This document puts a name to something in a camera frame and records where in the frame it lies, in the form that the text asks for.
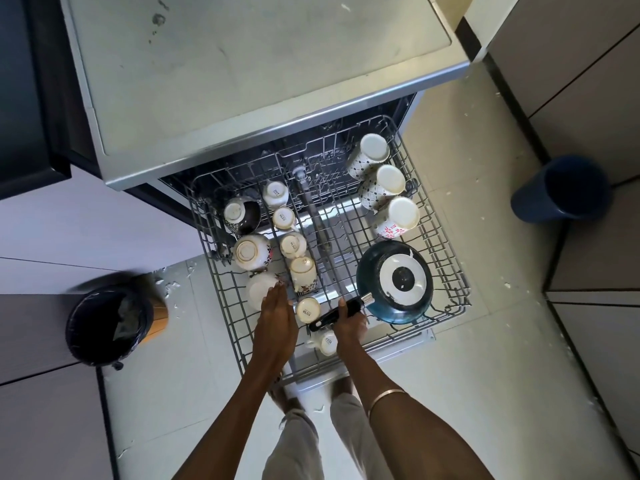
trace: beige pants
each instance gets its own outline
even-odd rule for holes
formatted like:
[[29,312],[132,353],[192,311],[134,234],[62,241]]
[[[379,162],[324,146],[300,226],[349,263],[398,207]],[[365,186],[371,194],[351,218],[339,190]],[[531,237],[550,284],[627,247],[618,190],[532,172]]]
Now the beige pants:
[[[331,404],[331,421],[366,480],[392,480],[362,405],[351,394]],[[316,427],[302,410],[289,411],[280,439],[267,459],[262,480],[323,480]]]

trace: pan handle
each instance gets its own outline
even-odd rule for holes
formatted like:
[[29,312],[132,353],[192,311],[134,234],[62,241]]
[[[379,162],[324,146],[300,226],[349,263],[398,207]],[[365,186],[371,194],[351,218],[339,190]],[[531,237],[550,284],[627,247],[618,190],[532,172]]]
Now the pan handle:
[[[362,298],[359,296],[347,300],[347,316],[348,317],[354,316],[356,313],[362,311],[363,306],[364,306],[364,302]],[[338,321],[339,316],[340,315],[338,312],[338,308],[334,308],[330,312],[327,312],[324,315],[322,315],[315,322],[309,323],[309,330],[318,331],[322,327],[334,324]]]

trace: leg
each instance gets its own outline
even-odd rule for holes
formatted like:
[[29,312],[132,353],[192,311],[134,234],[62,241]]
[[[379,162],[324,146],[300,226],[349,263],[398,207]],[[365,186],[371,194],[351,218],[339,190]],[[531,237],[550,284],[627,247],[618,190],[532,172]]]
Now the leg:
[[331,421],[366,480],[393,480],[349,377],[334,382]]
[[267,459],[262,480],[323,480],[316,427],[299,400],[287,399],[282,388],[269,395],[285,414],[284,429]]

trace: trash can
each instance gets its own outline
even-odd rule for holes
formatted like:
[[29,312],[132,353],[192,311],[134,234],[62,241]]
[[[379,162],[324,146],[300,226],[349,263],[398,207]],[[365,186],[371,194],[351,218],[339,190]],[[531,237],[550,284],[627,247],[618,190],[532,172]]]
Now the trash can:
[[517,190],[511,209],[524,222],[595,219],[611,202],[611,186],[602,168],[579,155],[555,158]]
[[145,338],[154,321],[149,298],[132,285],[115,285],[87,293],[71,310],[66,339],[71,354],[87,365],[113,365]]

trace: hand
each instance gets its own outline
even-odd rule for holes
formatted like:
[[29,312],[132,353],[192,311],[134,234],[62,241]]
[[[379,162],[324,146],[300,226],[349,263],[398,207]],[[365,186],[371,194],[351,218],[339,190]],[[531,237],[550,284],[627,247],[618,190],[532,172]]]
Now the hand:
[[262,300],[260,318],[253,332],[250,364],[266,369],[276,379],[296,348],[298,325],[285,286],[278,283]]
[[360,341],[367,332],[367,318],[363,313],[358,312],[352,317],[348,317],[347,303],[344,298],[338,300],[338,322],[333,325],[333,332],[338,339],[338,355],[340,351],[353,345],[360,345]]

